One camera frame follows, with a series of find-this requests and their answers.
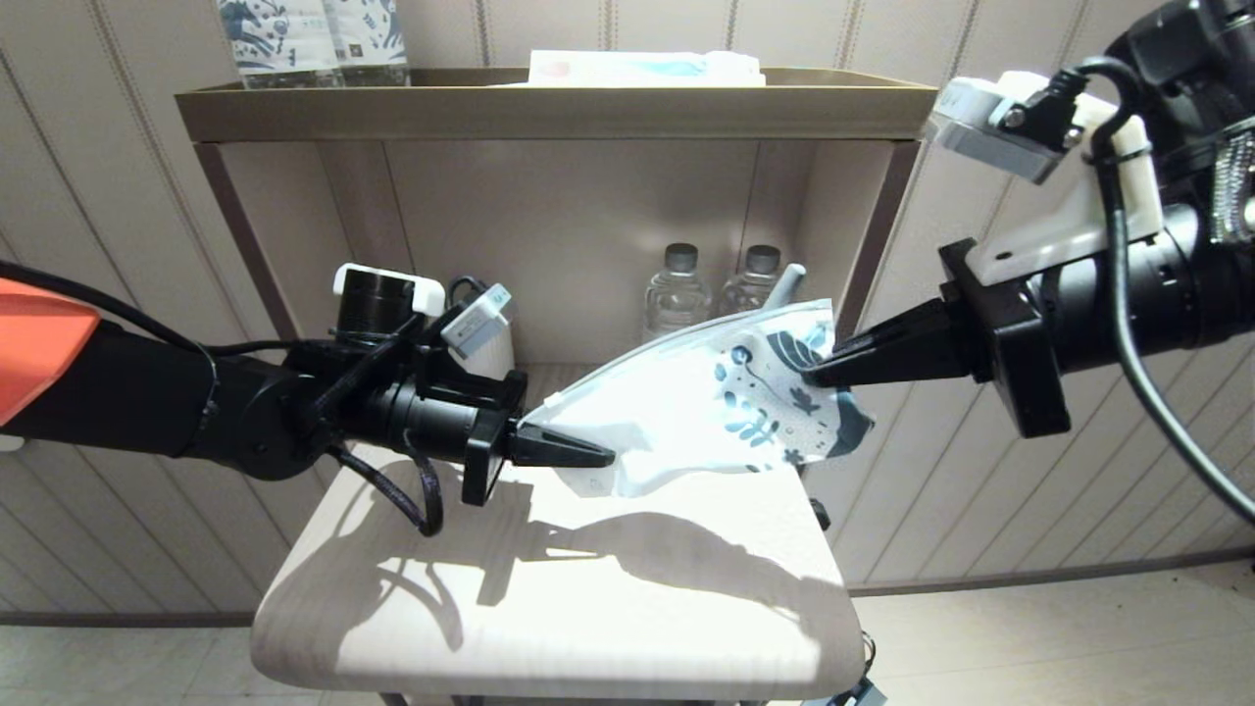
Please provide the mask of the white floral plastic bag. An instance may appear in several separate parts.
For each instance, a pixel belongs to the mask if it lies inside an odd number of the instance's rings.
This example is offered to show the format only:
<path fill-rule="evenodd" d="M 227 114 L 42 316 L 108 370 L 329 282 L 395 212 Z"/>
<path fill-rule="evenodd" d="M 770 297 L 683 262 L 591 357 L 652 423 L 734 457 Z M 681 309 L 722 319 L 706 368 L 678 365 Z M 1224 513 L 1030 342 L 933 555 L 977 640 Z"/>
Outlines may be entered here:
<path fill-rule="evenodd" d="M 789 472 L 850 455 L 873 429 L 846 387 L 804 380 L 835 344 L 827 298 L 713 319 L 614 359 L 526 423 L 615 453 L 558 468 L 579 497 L 644 497 L 695 473 Z"/>

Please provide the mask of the white ribbed mug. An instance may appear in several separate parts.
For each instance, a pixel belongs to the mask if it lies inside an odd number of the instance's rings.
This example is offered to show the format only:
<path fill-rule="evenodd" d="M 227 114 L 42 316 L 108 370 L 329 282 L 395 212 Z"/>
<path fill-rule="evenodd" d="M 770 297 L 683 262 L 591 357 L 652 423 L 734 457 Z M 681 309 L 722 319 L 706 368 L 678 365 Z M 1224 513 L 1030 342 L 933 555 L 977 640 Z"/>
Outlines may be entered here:
<path fill-rule="evenodd" d="M 462 366 L 471 375 L 501 380 L 515 370 L 515 339 L 510 322 L 487 324 L 468 339 L 471 356 Z"/>

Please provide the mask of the beige wooden shelf cabinet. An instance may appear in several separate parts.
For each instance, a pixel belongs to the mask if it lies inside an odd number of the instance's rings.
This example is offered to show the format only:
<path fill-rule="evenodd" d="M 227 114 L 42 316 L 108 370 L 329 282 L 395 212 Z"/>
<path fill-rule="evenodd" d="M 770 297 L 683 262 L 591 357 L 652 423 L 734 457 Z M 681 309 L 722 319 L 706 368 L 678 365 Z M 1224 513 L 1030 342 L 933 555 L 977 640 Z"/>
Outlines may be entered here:
<path fill-rule="evenodd" d="M 410 87 L 176 98 L 228 232 L 282 335 L 333 319 L 364 258 L 515 290 L 517 357 L 542 376 L 639 334 L 650 245 L 725 258 L 776 238 L 866 307 L 935 89 L 837 69 L 754 88 L 528 87 L 525 69 L 420 69 Z M 256 668 L 319 691 L 570 700 L 804 698 L 862 668 L 850 594 L 793 472 L 584 499 L 507 468 L 484 508 L 441 468 L 423 539 L 350 472 L 265 594 Z"/>

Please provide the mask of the clear plastic water bottle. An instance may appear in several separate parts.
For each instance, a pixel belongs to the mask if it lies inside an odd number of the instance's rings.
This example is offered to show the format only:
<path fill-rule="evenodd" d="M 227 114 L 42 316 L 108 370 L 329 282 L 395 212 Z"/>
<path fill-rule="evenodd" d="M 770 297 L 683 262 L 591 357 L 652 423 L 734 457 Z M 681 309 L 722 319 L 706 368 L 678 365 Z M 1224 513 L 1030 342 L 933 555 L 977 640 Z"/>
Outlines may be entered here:
<path fill-rule="evenodd" d="M 740 260 L 740 270 L 725 281 L 717 301 L 719 317 L 761 308 L 771 298 L 781 276 L 781 250 L 752 245 Z"/>
<path fill-rule="evenodd" d="M 668 245 L 663 268 L 650 278 L 644 293 L 643 341 L 663 339 L 708 321 L 712 295 L 698 275 L 695 245 Z"/>

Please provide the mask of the white blue flat packet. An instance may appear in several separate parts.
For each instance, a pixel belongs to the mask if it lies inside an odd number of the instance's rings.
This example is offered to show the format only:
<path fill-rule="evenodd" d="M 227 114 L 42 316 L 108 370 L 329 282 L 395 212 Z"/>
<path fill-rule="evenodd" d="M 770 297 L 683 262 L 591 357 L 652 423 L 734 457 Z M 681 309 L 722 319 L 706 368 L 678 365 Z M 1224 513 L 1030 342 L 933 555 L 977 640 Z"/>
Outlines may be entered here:
<path fill-rule="evenodd" d="M 766 87 L 761 63 L 735 51 L 533 50 L 527 76 L 503 87 L 748 88 Z"/>

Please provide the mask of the blue floral print pouch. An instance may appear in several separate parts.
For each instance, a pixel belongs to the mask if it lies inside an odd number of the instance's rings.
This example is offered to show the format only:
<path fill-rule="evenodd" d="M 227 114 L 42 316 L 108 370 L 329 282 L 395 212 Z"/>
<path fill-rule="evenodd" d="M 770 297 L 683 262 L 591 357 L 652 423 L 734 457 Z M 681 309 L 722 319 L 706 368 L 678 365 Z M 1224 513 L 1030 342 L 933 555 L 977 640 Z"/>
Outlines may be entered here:
<path fill-rule="evenodd" d="M 323 0 L 348 87 L 407 87 L 409 61 L 397 0 Z"/>
<path fill-rule="evenodd" d="M 217 0 L 217 13 L 243 88 L 344 85 L 324 0 Z"/>

